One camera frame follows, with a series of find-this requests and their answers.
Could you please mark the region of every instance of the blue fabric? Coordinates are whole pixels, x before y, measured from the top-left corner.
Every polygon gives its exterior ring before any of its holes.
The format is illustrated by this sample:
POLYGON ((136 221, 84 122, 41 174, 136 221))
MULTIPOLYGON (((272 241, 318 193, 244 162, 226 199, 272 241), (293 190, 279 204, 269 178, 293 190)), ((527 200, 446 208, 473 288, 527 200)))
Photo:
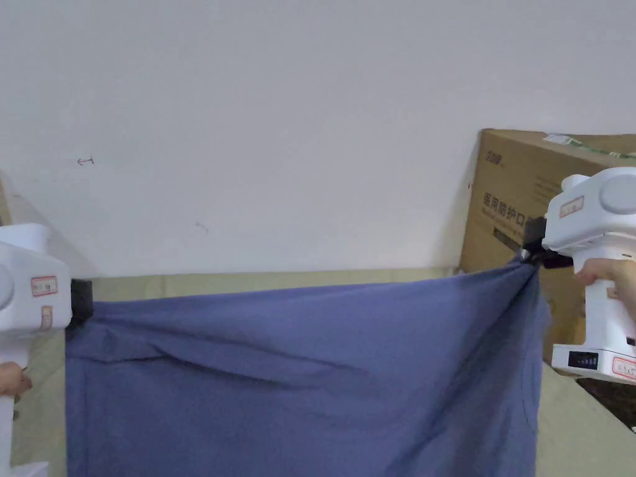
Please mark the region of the blue fabric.
POLYGON ((534 267, 96 303, 67 343, 69 477, 533 476, 534 267))

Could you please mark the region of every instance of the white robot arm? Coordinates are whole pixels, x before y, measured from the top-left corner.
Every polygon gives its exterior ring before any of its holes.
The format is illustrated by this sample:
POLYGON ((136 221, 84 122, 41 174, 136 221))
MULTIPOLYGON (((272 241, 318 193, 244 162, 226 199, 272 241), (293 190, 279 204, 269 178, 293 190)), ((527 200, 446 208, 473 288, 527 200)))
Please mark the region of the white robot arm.
MULTIPOLYGON (((71 320, 69 267, 48 255, 49 230, 0 227, 0 363, 26 367, 32 339, 71 320)), ((13 398, 0 397, 0 476, 46 477, 48 464, 10 467, 13 398)))
MULTIPOLYGON (((570 176, 562 189, 545 215, 544 250, 571 257, 575 272, 590 258, 636 261, 636 167, 570 176)), ((552 366, 636 385, 636 321, 613 289, 607 280, 586 288, 585 343, 555 345, 552 366)))

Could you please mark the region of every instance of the white wall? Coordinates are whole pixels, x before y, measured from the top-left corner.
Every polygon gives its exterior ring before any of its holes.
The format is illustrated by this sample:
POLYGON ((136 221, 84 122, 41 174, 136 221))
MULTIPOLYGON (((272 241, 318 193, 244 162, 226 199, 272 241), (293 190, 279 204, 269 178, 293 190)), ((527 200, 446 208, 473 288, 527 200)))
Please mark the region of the white wall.
POLYGON ((635 18, 629 0, 2 2, 0 169, 76 275, 454 265, 479 129, 634 131, 635 18))

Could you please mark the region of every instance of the human hand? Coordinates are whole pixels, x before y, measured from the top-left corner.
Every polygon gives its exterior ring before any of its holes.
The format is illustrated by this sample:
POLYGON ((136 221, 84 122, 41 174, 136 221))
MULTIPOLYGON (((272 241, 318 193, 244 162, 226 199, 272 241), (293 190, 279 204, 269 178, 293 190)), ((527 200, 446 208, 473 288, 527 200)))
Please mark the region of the human hand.
POLYGON ((636 262, 592 258, 585 262, 576 276, 585 286, 592 285, 596 280, 616 283, 616 297, 625 304, 627 312, 636 321, 636 262))
POLYGON ((0 396, 19 397, 33 387, 19 364, 10 361, 0 364, 0 396))

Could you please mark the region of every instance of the cardboard box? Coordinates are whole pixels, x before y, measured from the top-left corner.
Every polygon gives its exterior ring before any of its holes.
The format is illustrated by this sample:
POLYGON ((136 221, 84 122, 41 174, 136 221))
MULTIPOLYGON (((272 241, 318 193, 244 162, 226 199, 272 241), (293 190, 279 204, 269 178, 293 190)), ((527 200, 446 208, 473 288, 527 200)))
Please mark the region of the cardboard box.
MULTIPOLYGON (((525 223, 546 213, 563 179, 636 166, 634 151, 636 134, 482 131, 461 269, 477 272, 507 263, 523 242, 525 223)), ((549 364, 554 344, 585 341, 584 291, 571 268, 542 269, 541 284, 553 317, 543 352, 549 364)))

